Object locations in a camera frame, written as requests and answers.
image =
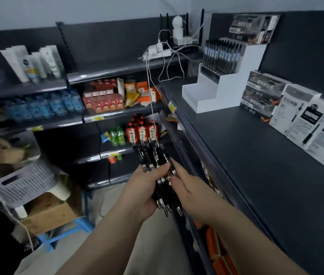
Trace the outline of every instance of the bundle of pens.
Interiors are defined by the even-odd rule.
[[[140,146],[133,143],[133,148],[138,155],[140,164],[145,173],[153,171],[163,164],[170,164],[167,175],[156,181],[156,187],[152,198],[156,202],[157,207],[163,209],[166,217],[168,217],[168,213],[172,213],[173,210],[180,216],[183,216],[181,202],[169,182],[169,177],[176,176],[177,172],[163,145],[159,145],[158,142],[152,141],[149,138],[149,143],[141,142]]]
[[[206,41],[203,66],[220,75],[235,73],[242,44],[228,38]]]

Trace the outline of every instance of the green bottle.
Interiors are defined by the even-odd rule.
[[[124,137],[124,131],[121,127],[117,127],[116,128],[117,130],[117,137],[118,137],[118,142],[119,142],[119,145],[125,145],[126,142],[125,142],[125,137]]]
[[[114,130],[110,130],[110,136],[111,136],[111,143],[113,146],[118,145],[118,136],[117,133]]]

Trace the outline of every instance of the pen holder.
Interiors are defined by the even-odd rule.
[[[197,83],[183,85],[182,97],[196,113],[239,106],[250,71],[257,70],[266,44],[242,44],[236,72],[221,75],[200,64]]]

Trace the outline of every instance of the blue bottle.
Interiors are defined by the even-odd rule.
[[[39,105],[37,104],[36,100],[32,98],[31,96],[26,96],[25,97],[28,105],[28,109],[30,110],[31,115],[34,117],[36,120],[40,120],[43,118]]]
[[[67,91],[63,90],[62,93],[62,99],[64,101],[65,106],[67,107],[69,112],[74,112],[76,109],[74,108],[73,102],[72,102],[72,95]]]
[[[84,105],[83,105],[82,99],[79,96],[79,94],[73,89],[70,90],[70,94],[72,95],[72,102],[73,102],[73,105],[74,105],[74,108],[76,109],[76,111],[83,112]]]
[[[49,103],[55,114],[57,114],[58,116],[64,116],[68,113],[63,100],[58,94],[51,93]]]
[[[20,97],[16,97],[15,101],[16,101],[16,105],[19,108],[19,111],[23,116],[23,119],[25,121],[33,121],[33,116],[31,115],[30,110],[28,110],[27,102]]]
[[[4,104],[5,114],[9,119],[14,120],[15,122],[23,122],[24,118],[16,103],[9,99],[5,99],[2,102]]]
[[[39,106],[41,115],[44,118],[49,119],[55,115],[53,110],[51,109],[49,101],[46,99],[45,94],[36,95],[36,101],[37,101],[37,105]]]

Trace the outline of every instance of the tile floor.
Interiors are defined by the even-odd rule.
[[[96,224],[112,208],[119,198],[124,184],[95,190],[89,203],[90,220]],[[74,254],[88,234],[74,233],[58,241],[54,252],[45,253],[40,247],[24,259],[14,275],[53,275]],[[162,210],[144,222],[137,236],[125,275],[185,275],[190,274],[190,263],[186,256],[179,232],[173,218],[166,218]]]

